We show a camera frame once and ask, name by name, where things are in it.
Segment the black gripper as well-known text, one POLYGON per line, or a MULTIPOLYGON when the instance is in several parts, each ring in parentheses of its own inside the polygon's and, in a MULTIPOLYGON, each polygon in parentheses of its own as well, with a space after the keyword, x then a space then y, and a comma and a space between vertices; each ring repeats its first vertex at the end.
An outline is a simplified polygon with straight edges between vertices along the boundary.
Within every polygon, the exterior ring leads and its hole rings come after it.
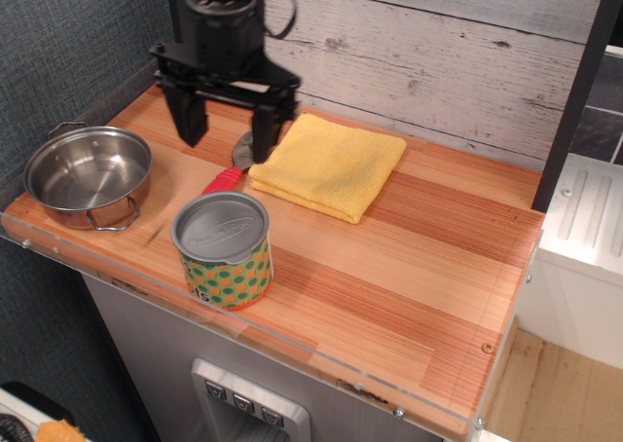
POLYGON ((253 109, 252 152, 263 163, 276 146, 287 119, 294 116, 300 79, 265 54, 267 36, 282 39, 265 24, 265 0, 185 0, 186 37, 158 44, 157 80, 165 93, 179 137, 197 146, 208 130, 205 98, 253 109))

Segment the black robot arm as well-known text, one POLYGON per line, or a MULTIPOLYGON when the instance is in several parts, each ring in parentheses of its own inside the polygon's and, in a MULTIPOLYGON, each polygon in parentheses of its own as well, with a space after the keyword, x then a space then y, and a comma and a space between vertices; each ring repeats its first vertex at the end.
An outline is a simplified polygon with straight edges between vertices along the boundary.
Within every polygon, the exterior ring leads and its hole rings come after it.
POLYGON ((285 122, 295 117, 301 80, 272 62, 267 37, 285 38, 291 19, 275 33, 265 23, 265 0, 173 0, 181 24, 175 43, 150 50, 155 79, 180 138, 196 146, 208 130, 207 101, 252 111, 253 160, 264 162, 285 122))

